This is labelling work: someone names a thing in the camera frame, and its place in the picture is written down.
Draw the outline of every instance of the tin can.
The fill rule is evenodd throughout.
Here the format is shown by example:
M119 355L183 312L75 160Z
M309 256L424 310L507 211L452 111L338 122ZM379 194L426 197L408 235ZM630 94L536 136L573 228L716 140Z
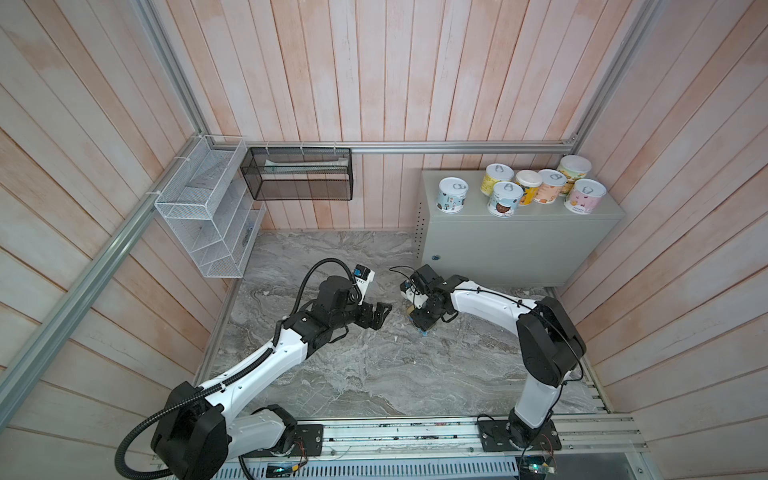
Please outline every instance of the tin can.
M523 188L523 198L520 199L520 204L529 205L541 186L541 175L533 170L520 170L515 175L515 183Z
M496 182L488 199L488 211L496 217L511 217L518 209L523 189L512 182Z
M437 193L437 208L447 214L455 214L464 207L469 184L458 177L446 177L440 180Z
M485 168L485 176L482 178L480 191L486 197L493 191L493 186L498 182L509 182L515 176L515 171L504 164L490 164Z
M565 208L580 215L591 214L605 197L607 189L600 182L581 178L576 180L571 192L565 198Z
M568 195L576 180L586 177L590 170L592 170L592 163L584 157L566 155L560 159L558 172L568 178L568 182L560 190L560 195Z
M551 204L558 199L560 190L568 179L557 170L549 170L548 168L539 170L538 174L541 175L542 182L533 200L540 204Z

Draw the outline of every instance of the wood plank wall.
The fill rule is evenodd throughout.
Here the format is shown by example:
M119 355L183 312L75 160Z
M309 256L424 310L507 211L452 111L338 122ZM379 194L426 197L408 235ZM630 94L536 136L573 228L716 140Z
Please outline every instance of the wood plank wall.
M666 478L768 476L767 25L669 2L581 152L627 216L560 294Z
M129 2L0 2L0 370L194 132ZM8 478L119 478L226 285L157 221L0 434ZM129 461L149 458L146 435Z
M154 0L214 133L252 141L569 138L641 0ZM546 155L356 155L354 200L264 228L415 226L423 169Z

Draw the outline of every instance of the gray metal panel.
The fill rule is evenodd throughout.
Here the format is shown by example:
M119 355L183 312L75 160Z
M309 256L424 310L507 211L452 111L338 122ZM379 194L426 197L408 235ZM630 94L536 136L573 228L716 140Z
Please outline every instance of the gray metal panel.
M560 286L624 216L616 202L605 197L590 215L574 214L558 201L533 203L519 207L512 217L496 217L480 192L483 174L422 172L414 238L418 265L429 263L443 277L463 275L487 286ZM456 214L441 212L433 199L444 177L469 183L465 206Z

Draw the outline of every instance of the marble tabletop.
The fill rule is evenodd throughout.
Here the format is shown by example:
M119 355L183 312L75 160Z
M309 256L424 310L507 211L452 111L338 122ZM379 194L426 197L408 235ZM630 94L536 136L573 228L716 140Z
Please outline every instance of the marble tabletop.
M387 269L412 265L410 233L383 231L260 233L240 284L212 376L238 363L271 339L288 314L307 270L337 257L376 272L366 300L392 303L379 331L351 325L349 335L325 345L278 378L244 409L278 403L298 419L371 416L507 415L521 394L526 370L518 338L500 327L460 314L423 336L407 319L399 295L404 280ZM304 300L313 298L334 264L318 269ZM542 288L508 291L538 299ZM597 412L587 385L570 382L556 413Z

